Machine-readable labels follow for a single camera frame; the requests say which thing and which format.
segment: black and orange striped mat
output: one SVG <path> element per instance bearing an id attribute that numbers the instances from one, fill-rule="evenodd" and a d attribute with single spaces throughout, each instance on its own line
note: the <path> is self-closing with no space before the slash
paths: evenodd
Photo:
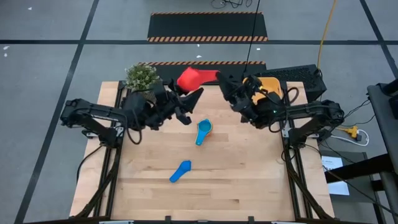
<path id="1" fill-rule="evenodd" d="M 176 43 L 250 43 L 267 39 L 262 12 L 156 12 L 150 17 L 147 38 L 149 42 Z"/>
<path id="2" fill-rule="evenodd" d="M 204 70 L 219 70 L 225 75 L 232 75 L 239 80 L 244 70 L 246 61 L 219 61 L 219 62 L 140 62 L 146 63 L 156 68 L 156 73 L 163 79 L 165 83 L 169 83 L 171 79 L 177 80 L 187 67 Z M 266 70 L 266 63 L 260 61 L 249 61 L 247 67 L 248 74 L 261 73 Z"/>

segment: potted plant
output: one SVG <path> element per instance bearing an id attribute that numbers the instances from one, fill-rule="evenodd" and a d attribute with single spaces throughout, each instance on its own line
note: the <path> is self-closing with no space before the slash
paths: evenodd
<path id="1" fill-rule="evenodd" d="M 133 65 L 126 69 L 126 87 L 132 91 L 139 92 L 146 100 L 156 103 L 156 97 L 150 89 L 154 83 L 162 80 L 156 74 L 156 68 L 147 64 Z"/>

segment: red object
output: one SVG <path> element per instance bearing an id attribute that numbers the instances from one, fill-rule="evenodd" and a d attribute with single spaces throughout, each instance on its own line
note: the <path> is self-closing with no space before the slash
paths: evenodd
<path id="1" fill-rule="evenodd" d="M 201 84 L 217 80 L 217 70 L 199 70 L 188 67 L 178 78 L 177 85 L 185 91 L 197 90 Z"/>

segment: orange object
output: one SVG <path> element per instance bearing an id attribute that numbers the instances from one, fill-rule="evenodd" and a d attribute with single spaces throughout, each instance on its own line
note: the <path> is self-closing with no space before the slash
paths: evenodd
<path id="1" fill-rule="evenodd" d="M 218 70 L 199 70 L 188 67 L 178 78 L 177 85 L 185 91 L 197 90 L 201 84 L 216 81 Z"/>
<path id="2" fill-rule="evenodd" d="M 280 83 L 279 80 L 277 78 L 274 77 L 260 77 L 259 78 L 262 86 L 261 88 L 263 90 L 267 90 L 269 93 L 270 92 L 276 92 L 276 94 L 279 95 L 280 98 L 282 98 L 282 90 L 280 89 Z M 257 100 L 260 100 L 261 98 L 264 98 L 265 96 L 261 93 L 256 93 L 253 97 L 252 100 L 254 102 L 254 104 L 257 104 Z"/>

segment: blue scoop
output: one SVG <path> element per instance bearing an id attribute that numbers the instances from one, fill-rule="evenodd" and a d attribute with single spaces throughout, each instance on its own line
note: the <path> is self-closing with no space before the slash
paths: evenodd
<path id="1" fill-rule="evenodd" d="M 205 140 L 206 135 L 210 133 L 212 128 L 213 125 L 211 124 L 209 119 L 204 119 L 203 121 L 200 121 L 198 123 L 198 135 L 196 140 L 197 146 L 201 146 L 201 144 Z"/>
<path id="2" fill-rule="evenodd" d="M 186 172 L 191 171 L 191 161 L 183 161 L 180 167 L 174 172 L 173 176 L 170 177 L 170 182 L 174 183 Z"/>

